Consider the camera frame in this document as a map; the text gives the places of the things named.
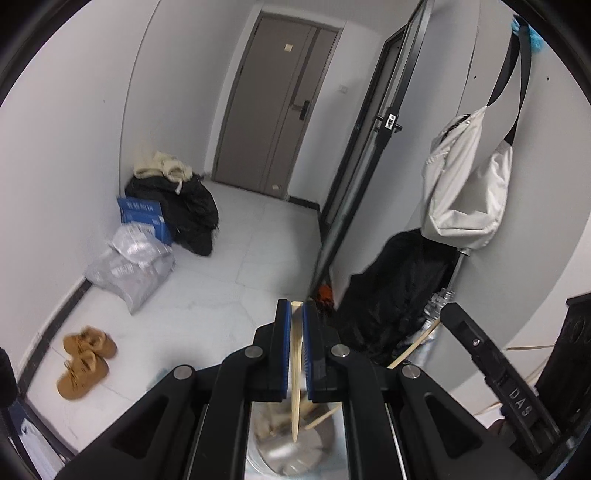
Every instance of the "plastic bag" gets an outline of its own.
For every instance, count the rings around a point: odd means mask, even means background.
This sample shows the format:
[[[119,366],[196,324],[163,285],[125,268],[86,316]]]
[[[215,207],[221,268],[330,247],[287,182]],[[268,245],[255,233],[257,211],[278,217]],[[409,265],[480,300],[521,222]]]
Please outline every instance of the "plastic bag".
[[[146,233],[137,223],[121,225],[109,245],[117,250],[126,260],[147,268],[157,258],[172,253],[172,249],[164,245],[154,235]]]
[[[135,313],[166,280],[174,267],[174,257],[166,254],[150,265],[140,267],[113,249],[102,254],[86,269],[93,284],[125,300],[130,313]]]

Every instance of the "wooden skewer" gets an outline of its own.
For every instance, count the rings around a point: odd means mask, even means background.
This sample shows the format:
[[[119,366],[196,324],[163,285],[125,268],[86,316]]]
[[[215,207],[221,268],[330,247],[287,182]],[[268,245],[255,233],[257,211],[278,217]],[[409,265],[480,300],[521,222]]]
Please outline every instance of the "wooden skewer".
[[[394,360],[394,362],[392,362],[391,364],[388,365],[388,368],[390,370],[393,370],[394,368],[396,368],[398,365],[400,365],[404,360],[406,360],[406,358],[413,353],[418,346],[424,342],[425,338],[427,338],[429,335],[431,335],[431,332],[433,330],[435,330],[435,328],[437,328],[437,325],[439,325],[441,323],[441,319],[437,319],[433,322],[433,325],[431,325],[427,330],[425,330],[423,332],[423,334],[417,338],[414,343],[408,347],[403,353],[402,355],[400,355],[396,360]]]
[[[320,425],[323,421],[325,421],[328,417],[334,415],[336,413],[336,411],[340,408],[340,404],[337,405],[335,408],[333,408],[332,410],[329,410],[328,412],[326,412],[324,415],[318,417],[317,419],[311,421],[308,425],[306,425],[304,427],[304,430],[311,430],[314,427],[316,427],[317,425]]]
[[[423,332],[423,334],[417,338],[413,344],[411,346],[409,346],[403,353],[402,355],[400,355],[396,360],[394,360],[394,362],[392,362],[391,364],[388,365],[388,368],[390,370],[393,370],[394,368],[396,368],[398,365],[400,365],[404,360],[406,360],[406,358],[413,353],[418,346],[423,343],[425,341],[425,339],[431,335],[431,332],[433,330],[435,330],[435,328],[437,328],[437,325],[439,325],[441,323],[441,319],[437,319],[433,322],[433,324]],[[324,415],[322,415],[321,417],[318,417],[317,419],[315,419],[314,421],[311,421],[308,425],[306,425],[304,427],[304,430],[310,430],[313,429],[314,427],[316,427],[317,425],[321,424],[323,421],[325,421],[328,417],[334,415],[337,410],[340,408],[340,404],[329,410],[328,412],[326,412]]]
[[[301,349],[303,339],[302,301],[291,302],[291,438],[294,443],[300,429]]]

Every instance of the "blue cardboard box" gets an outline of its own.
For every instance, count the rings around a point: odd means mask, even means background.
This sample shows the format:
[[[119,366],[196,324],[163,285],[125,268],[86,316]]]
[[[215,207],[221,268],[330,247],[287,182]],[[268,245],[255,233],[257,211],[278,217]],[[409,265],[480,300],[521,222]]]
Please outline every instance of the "blue cardboard box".
[[[133,197],[117,198],[121,208],[121,223],[139,222],[148,226],[148,231],[166,245],[173,242],[168,226],[162,216],[160,204],[154,200],[142,200]]]

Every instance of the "black coat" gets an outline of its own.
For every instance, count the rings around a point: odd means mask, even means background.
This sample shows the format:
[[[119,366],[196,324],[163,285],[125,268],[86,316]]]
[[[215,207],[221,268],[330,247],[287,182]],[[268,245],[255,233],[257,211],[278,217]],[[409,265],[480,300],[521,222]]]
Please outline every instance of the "black coat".
[[[425,305],[449,282],[457,256],[419,229],[393,236],[363,273],[351,275],[329,324],[345,345],[389,365],[397,345],[422,326]]]
[[[164,177],[132,177],[125,195],[160,202],[173,240],[193,253],[207,256],[213,249],[212,231],[219,222],[216,203],[196,175],[183,182],[178,195],[177,187],[178,183]]]

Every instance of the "door latch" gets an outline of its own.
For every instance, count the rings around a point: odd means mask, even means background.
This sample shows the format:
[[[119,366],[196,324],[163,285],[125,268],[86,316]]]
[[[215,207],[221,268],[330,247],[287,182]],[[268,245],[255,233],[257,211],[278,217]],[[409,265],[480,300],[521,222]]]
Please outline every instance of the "door latch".
[[[394,129],[394,132],[400,132],[402,130],[402,126],[396,123],[396,115],[393,113],[388,115],[388,119],[386,120],[386,128],[388,130]]]

